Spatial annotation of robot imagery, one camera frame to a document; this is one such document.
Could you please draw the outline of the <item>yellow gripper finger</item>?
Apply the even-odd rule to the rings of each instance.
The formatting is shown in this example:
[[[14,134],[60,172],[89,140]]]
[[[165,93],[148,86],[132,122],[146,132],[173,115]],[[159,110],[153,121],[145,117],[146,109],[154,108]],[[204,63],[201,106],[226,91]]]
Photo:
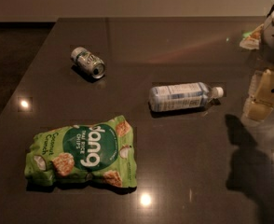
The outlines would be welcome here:
[[[264,121],[274,110],[274,68],[256,70],[243,107],[243,121]]]

